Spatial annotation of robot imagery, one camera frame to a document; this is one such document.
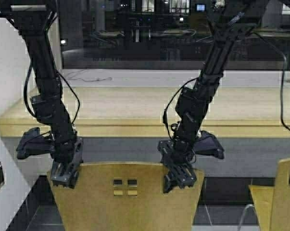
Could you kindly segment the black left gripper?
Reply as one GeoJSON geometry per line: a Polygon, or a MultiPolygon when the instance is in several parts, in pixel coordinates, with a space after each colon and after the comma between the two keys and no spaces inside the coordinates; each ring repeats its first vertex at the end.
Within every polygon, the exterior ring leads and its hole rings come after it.
{"type": "Polygon", "coordinates": [[[75,188],[79,178],[80,165],[83,163],[82,152],[83,139],[81,137],[77,137],[74,144],[60,149],[50,171],[50,179],[54,186],[75,188]]]}

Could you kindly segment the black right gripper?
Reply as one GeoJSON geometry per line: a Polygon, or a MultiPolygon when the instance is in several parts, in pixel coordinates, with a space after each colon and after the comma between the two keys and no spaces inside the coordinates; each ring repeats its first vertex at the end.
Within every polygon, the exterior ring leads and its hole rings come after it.
{"type": "Polygon", "coordinates": [[[164,176],[163,193],[169,193],[175,186],[181,189],[193,187],[197,177],[189,157],[177,150],[171,140],[159,141],[158,151],[162,155],[161,163],[168,169],[168,173],[164,176]]]}

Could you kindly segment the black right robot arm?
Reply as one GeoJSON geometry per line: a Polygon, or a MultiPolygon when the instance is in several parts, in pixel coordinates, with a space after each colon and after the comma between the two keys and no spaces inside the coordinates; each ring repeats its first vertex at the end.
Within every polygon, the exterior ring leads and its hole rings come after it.
{"type": "Polygon", "coordinates": [[[201,125],[206,117],[235,43],[254,33],[260,24],[269,2],[266,0],[209,0],[206,2],[208,25],[213,37],[200,75],[192,88],[182,86],[176,93],[176,113],[180,120],[163,123],[169,139],[158,143],[161,162],[168,169],[164,176],[164,193],[175,187],[184,189],[197,181],[192,160],[197,155],[224,159],[225,150],[217,137],[201,125]]]}

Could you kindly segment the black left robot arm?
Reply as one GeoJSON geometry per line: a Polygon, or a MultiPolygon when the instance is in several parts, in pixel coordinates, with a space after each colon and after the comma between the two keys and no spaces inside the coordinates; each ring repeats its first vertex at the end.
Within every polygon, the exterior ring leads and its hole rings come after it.
{"type": "Polygon", "coordinates": [[[56,68],[48,30],[57,16],[54,0],[0,0],[0,18],[6,19],[25,41],[30,58],[29,72],[35,73],[39,94],[24,100],[37,122],[49,126],[41,133],[38,127],[25,132],[17,146],[17,158],[50,154],[53,185],[73,189],[79,177],[82,140],[62,101],[62,74],[56,68]]]}

